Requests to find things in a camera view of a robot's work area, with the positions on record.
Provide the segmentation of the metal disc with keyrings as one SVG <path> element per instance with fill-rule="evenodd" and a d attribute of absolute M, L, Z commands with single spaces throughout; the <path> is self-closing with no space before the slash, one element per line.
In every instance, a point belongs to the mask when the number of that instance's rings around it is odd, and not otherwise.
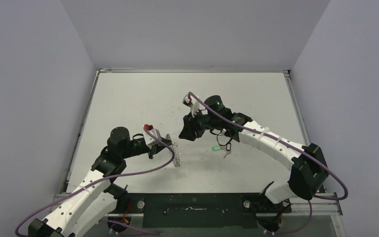
<path fill-rule="evenodd" d="M 173 164 L 175 167 L 180 167 L 181 164 L 180 164 L 180 153 L 178 152 L 178 143 L 175 142 L 171 135 L 168 133 L 166 134 L 166 139 L 168 140 L 171 140 L 171 145 L 170 147 L 172 148 L 172 150 L 174 151 L 174 159 L 173 159 Z"/>

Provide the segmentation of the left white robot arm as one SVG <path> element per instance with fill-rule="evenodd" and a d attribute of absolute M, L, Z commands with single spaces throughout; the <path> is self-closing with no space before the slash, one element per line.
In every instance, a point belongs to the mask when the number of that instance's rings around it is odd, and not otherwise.
<path fill-rule="evenodd" d="M 114 128 L 91 169 L 76 189 L 56 202 L 57 207 L 43 219 L 35 218 L 28 226 L 29 237 L 81 237 L 106 214 L 127 208 L 127 190 L 114 183 L 126 177 L 126 159 L 148 154 L 149 158 L 167 148 L 168 163 L 175 158 L 172 141 L 163 138 L 152 125 L 131 137 L 125 127 Z"/>

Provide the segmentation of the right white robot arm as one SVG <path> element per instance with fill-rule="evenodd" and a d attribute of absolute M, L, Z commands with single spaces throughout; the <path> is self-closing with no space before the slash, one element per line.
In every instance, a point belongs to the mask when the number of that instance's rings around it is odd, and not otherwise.
<path fill-rule="evenodd" d="M 205 131 L 213 133 L 217 130 L 216 137 L 229 138 L 226 143 L 219 144 L 227 154 L 231 152 L 233 141 L 243 143 L 274 158 L 290 171 L 288 180 L 272 181 L 262 191 L 259 205 L 266 212 L 273 211 L 280 202 L 289 198 L 311 200 L 329 176 L 324 169 L 327 164 L 318 145 L 289 141 L 271 132 L 268 127 L 259 125 L 249 116 L 233 113 L 224 106 L 219 95 L 210 96 L 204 101 L 206 114 L 190 94 L 183 98 L 183 104 L 190 107 L 190 113 L 183 118 L 180 139 L 195 141 Z"/>

